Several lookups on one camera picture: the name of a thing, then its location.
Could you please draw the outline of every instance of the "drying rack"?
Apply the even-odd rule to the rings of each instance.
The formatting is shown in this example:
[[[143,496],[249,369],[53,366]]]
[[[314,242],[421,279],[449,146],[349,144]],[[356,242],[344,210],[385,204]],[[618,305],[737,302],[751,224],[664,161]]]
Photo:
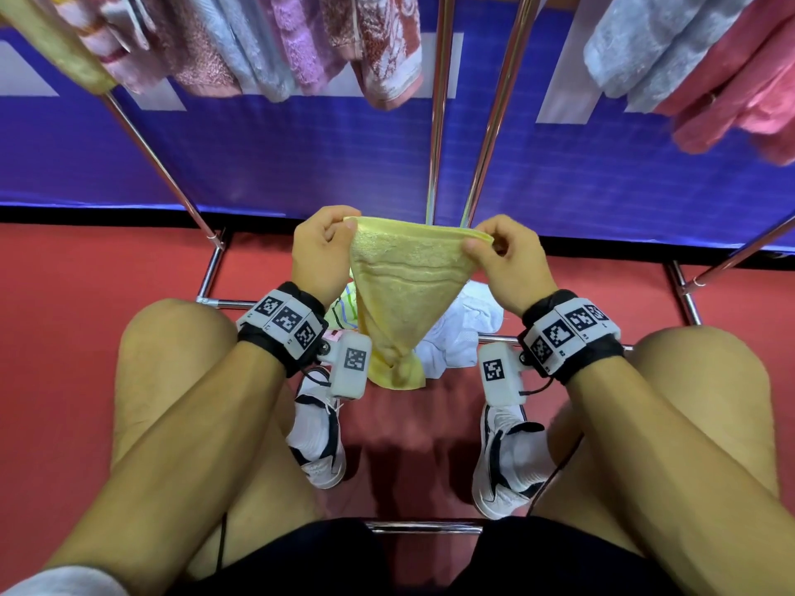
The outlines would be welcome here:
[[[499,135],[502,119],[505,116],[508,102],[511,99],[513,84],[516,82],[519,67],[522,65],[522,56],[525,52],[527,41],[530,38],[532,25],[538,14],[538,7],[541,0],[519,0],[516,18],[511,28],[511,36],[508,39],[505,57],[502,59],[502,67],[497,80],[497,87],[494,93],[494,101],[491,105],[486,133],[483,137],[478,162],[475,165],[475,173],[472,177],[467,201],[461,216],[461,227],[472,227],[472,219],[480,199],[489,163],[494,153],[494,144]],[[433,75],[433,98],[432,98],[432,118],[431,118],[431,154],[429,160],[428,177],[428,196],[425,206],[425,223],[433,225],[436,217],[436,194],[439,184],[439,167],[441,163],[442,131],[444,127],[444,109],[447,104],[448,79],[450,76],[450,59],[452,51],[452,22],[455,13],[455,0],[439,0],[439,16],[436,24],[436,64]],[[168,185],[174,196],[182,203],[195,221],[196,225],[204,233],[204,236],[212,243],[213,251],[207,271],[201,281],[199,292],[196,295],[196,302],[218,309],[240,309],[248,310],[253,307],[256,301],[215,299],[210,297],[215,274],[228,246],[224,238],[224,230],[215,231],[202,217],[196,205],[193,204],[184,191],[176,183],[174,178],[166,169],[162,161],[157,157],[154,150],[147,144],[143,135],[138,131],[124,109],[119,105],[113,94],[105,94],[103,100],[117,119],[119,124],[127,131],[139,149],[142,150],[146,158],[154,165],[155,170]],[[667,264],[668,275],[671,285],[677,295],[687,323],[690,325],[701,325],[701,315],[696,307],[693,294],[699,289],[736,266],[738,263],[749,258],[765,245],[779,238],[781,235],[795,228],[795,210],[787,217],[780,220],[769,229],[762,232],[756,238],[750,240],[739,249],[733,251],[722,263],[701,272],[691,280],[685,280],[681,267],[676,260],[671,260]],[[503,336],[501,334],[481,334],[481,343],[508,342],[518,346],[515,337]],[[624,345],[624,348],[631,350],[632,346]],[[480,519],[445,519],[445,520],[402,520],[384,521],[381,519],[363,519],[370,529],[376,533],[431,533],[431,534],[479,534],[483,525],[487,522]]]

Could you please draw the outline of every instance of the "white sneaker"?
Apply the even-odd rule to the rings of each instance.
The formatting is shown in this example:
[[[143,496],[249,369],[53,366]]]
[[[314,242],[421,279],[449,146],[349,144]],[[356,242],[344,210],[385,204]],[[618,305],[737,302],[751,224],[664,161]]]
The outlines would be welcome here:
[[[328,382],[329,379],[328,370],[325,368],[312,368],[308,375],[322,382]],[[300,450],[290,448],[309,482],[319,490],[329,490],[342,481],[346,468],[345,450],[340,438],[339,412],[342,403],[336,397],[332,397],[330,391],[328,387],[318,385],[305,377],[301,381],[295,399],[297,404],[315,405],[325,408],[328,412],[328,443],[318,460],[306,460]]]
[[[531,485],[522,493],[513,491],[499,468],[502,437],[514,428],[544,430],[539,423],[527,422],[522,406],[492,408],[486,405],[480,417],[480,458],[472,476],[472,500],[484,517],[493,521],[508,517],[514,510],[529,504],[542,483]]]

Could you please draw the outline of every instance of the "forearm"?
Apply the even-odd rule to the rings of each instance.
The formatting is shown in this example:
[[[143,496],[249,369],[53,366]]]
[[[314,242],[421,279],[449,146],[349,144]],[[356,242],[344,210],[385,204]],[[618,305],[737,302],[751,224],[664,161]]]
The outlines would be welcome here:
[[[567,385],[619,503],[655,557],[699,594],[792,593],[795,521],[625,360]]]
[[[269,353],[236,345],[119,462],[48,567],[84,564],[136,592],[164,589],[238,492],[283,382]],[[169,551],[142,548],[153,543]]]

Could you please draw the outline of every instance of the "white sock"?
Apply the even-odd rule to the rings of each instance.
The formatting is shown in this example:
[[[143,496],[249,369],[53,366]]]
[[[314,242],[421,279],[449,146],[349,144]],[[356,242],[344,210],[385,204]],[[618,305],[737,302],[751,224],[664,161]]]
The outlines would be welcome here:
[[[312,404],[296,404],[296,421],[287,435],[287,445],[313,462],[320,459],[327,444],[328,410]]]
[[[499,469],[513,491],[522,492],[531,485],[546,481],[555,466],[549,455],[546,430],[535,433],[518,430],[502,437]]]

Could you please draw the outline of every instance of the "hand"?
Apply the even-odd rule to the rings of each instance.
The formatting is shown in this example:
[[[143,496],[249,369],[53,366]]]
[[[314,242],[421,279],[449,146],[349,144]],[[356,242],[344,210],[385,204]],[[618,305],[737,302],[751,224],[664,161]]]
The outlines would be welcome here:
[[[538,234],[497,215],[475,229],[494,237],[494,245],[475,238],[463,241],[463,251],[477,261],[489,279],[494,299],[520,318],[557,289]]]
[[[293,234],[293,282],[327,310],[345,289],[351,271],[356,221],[343,218],[361,214],[347,205],[323,207]]]

